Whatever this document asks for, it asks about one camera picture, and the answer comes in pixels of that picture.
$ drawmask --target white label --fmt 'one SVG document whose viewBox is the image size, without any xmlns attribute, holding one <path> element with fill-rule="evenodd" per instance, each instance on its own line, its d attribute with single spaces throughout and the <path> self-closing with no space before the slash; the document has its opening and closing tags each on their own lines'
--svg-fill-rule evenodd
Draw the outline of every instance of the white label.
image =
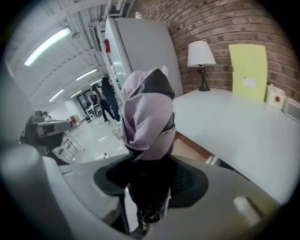
<svg viewBox="0 0 300 240">
<path fill-rule="evenodd" d="M 246 78 L 244 77 L 244 86 L 249 88 L 255 88 L 255 78 Z"/>
</svg>

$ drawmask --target brick wall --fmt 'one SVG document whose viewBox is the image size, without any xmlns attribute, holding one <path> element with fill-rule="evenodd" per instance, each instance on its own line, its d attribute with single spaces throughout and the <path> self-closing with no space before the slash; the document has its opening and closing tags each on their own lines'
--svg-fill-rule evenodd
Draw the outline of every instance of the brick wall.
<svg viewBox="0 0 300 240">
<path fill-rule="evenodd" d="M 195 68 L 187 67 L 188 44 L 204 40 L 217 65 L 206 67 L 210 87 L 232 89 L 228 45 L 264 45 L 268 58 L 268 81 L 300 102 L 300 68 L 285 33 L 273 17 L 254 0 L 136 0 L 131 17 L 164 22 L 170 32 L 180 66 L 184 93 L 198 89 Z"/>
</svg>

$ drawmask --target white refrigerator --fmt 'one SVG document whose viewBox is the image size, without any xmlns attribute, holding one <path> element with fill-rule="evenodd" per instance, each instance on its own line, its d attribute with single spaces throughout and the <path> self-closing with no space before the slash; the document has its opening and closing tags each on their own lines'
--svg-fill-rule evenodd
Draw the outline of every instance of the white refrigerator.
<svg viewBox="0 0 300 240">
<path fill-rule="evenodd" d="M 149 71 L 168 67 L 168 79 L 176 96 L 182 95 L 179 65 L 166 25 L 145 19 L 107 18 L 105 38 L 108 40 L 111 65 L 122 86 L 137 70 Z"/>
</svg>

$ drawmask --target yellow board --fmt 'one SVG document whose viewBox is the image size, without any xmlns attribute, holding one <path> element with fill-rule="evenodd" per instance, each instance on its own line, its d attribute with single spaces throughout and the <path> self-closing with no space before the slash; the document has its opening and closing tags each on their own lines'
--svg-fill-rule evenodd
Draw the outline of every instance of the yellow board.
<svg viewBox="0 0 300 240">
<path fill-rule="evenodd" d="M 229 45 L 233 67 L 232 92 L 264 101 L 267 88 L 268 63 L 262 45 Z"/>
</svg>

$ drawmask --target white device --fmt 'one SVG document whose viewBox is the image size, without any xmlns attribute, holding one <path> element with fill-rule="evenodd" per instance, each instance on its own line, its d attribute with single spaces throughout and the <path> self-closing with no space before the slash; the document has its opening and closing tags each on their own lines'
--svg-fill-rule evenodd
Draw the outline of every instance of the white device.
<svg viewBox="0 0 300 240">
<path fill-rule="evenodd" d="M 266 103 L 279 110 L 282 109 L 285 102 L 285 92 L 272 84 L 267 86 Z"/>
<path fill-rule="evenodd" d="M 89 114 L 89 117 L 90 117 L 90 120 L 91 120 L 91 121 L 93 121 L 93 120 L 96 118 L 95 115 L 94 115 L 93 113 L 90 113 L 90 114 Z"/>
<path fill-rule="evenodd" d="M 287 97 L 282 111 L 285 115 L 300 123 L 300 104 L 298 102 Z"/>
</svg>

